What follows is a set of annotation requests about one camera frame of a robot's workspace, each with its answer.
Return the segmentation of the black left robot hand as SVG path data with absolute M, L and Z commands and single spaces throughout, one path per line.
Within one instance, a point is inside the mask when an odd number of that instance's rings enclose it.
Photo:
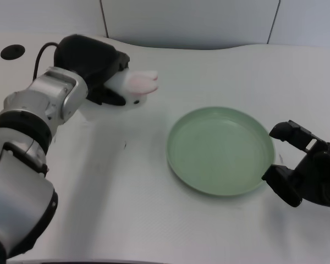
M 113 46 L 82 35 L 70 35 L 61 40 L 54 52 L 54 66 L 80 75 L 87 84 L 87 99 L 98 105 L 126 105 L 118 92 L 105 82 L 128 68 L 130 58 Z

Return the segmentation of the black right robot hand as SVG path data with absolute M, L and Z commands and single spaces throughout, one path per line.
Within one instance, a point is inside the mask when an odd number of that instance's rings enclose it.
M 275 125 L 269 136 L 288 142 L 306 155 L 295 169 L 270 165 L 262 180 L 292 207 L 298 207 L 303 200 L 330 207 L 330 142 L 292 120 Z

